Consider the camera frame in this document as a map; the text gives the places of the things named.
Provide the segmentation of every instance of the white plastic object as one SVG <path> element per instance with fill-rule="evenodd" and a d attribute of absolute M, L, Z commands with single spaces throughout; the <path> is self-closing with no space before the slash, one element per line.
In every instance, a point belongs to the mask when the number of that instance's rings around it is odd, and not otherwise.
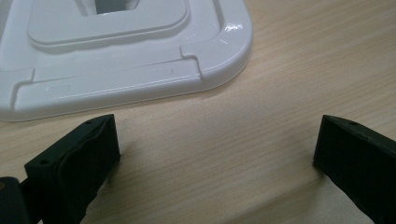
<path fill-rule="evenodd" d="M 243 0 L 0 0 L 0 119 L 28 120 L 206 91 L 245 67 Z"/>

